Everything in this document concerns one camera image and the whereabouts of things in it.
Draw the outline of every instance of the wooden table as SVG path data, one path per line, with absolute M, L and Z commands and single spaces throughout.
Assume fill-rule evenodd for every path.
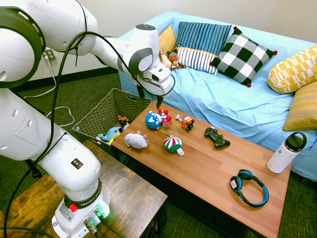
M 204 137 L 206 128 L 211 125 L 197 118 L 189 132 L 181 128 L 175 119 L 184 113 L 162 104 L 172 116 L 171 126 L 161 126 L 158 130 L 149 129 L 145 117 L 149 111 L 156 112 L 156 101 L 153 101 L 112 143 L 116 149 L 131 156 L 172 182 L 200 197 L 212 206 L 240 221 L 253 231 L 268 237 L 276 238 L 282 216 L 284 199 L 290 175 L 289 165 L 282 173 L 271 172 L 266 164 L 272 151 L 252 142 L 235 136 L 218 128 L 219 134 L 231 142 L 229 147 L 215 149 L 213 142 Z M 164 147 L 167 129 L 170 135 L 181 139 L 185 155 L 168 152 Z M 149 145 L 144 149 L 128 148 L 124 136 L 141 131 L 146 134 Z M 261 208 L 253 208 L 241 201 L 229 185 L 232 176 L 237 176 L 240 169 L 250 170 L 254 176 L 263 181 L 269 191 L 269 201 Z M 253 181 L 243 181 L 241 190 L 244 196 L 253 203 L 263 200 L 263 190 Z
M 126 238 L 138 238 L 163 205 L 167 196 L 115 158 L 97 147 L 93 142 L 84 143 L 101 163 L 100 180 L 110 192 L 110 215 L 106 218 L 110 227 Z M 8 227 L 23 227 L 40 230 L 55 238 L 52 217 L 62 199 L 62 191 L 49 175 L 44 175 L 11 206 Z M 0 212 L 3 227 L 6 208 Z M 118 237 L 102 224 L 97 226 L 101 237 Z M 8 237 L 43 237 L 41 234 L 7 230 Z

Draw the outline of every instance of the yellow pillow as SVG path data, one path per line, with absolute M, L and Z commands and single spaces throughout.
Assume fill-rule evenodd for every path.
M 176 46 L 176 36 L 172 26 L 169 26 L 159 36 L 159 48 L 163 49 L 166 53 L 172 52 Z
M 293 93 L 316 81 L 317 45 L 276 64 L 268 73 L 267 82 L 277 93 Z
M 283 130 L 317 129 L 317 82 L 296 91 Z

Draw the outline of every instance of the game controller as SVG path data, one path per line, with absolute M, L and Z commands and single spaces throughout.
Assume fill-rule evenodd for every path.
M 218 130 L 214 126 L 206 129 L 205 137 L 209 137 L 214 142 L 216 149 L 230 145 L 230 141 L 223 139 L 223 135 L 219 135 Z

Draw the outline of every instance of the wicker basket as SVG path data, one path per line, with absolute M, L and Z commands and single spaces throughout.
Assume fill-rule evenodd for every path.
M 118 115 L 134 120 L 152 102 L 152 100 L 113 88 L 72 130 L 80 142 L 87 139 L 96 143 L 108 154 L 114 156 L 111 146 L 103 141 L 97 141 L 98 134 L 118 126 Z

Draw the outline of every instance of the blue headphones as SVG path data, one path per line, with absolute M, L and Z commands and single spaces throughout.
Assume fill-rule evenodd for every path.
M 264 200 L 261 203 L 255 204 L 250 202 L 248 199 L 246 199 L 246 197 L 242 194 L 242 192 L 240 192 L 240 190 L 242 189 L 242 180 L 254 180 L 257 184 L 259 184 L 261 186 L 261 188 L 263 189 L 264 192 Z M 246 204 L 248 204 L 251 207 L 262 207 L 263 205 L 265 205 L 268 201 L 268 190 L 265 187 L 264 183 L 262 183 L 261 180 L 259 180 L 257 177 L 255 177 L 253 175 L 252 172 L 250 172 L 249 170 L 240 170 L 238 173 L 238 176 L 233 176 L 230 180 L 230 185 L 231 188 L 233 189 L 234 192 L 236 192 L 239 197 L 242 199 L 242 201 L 244 201 Z

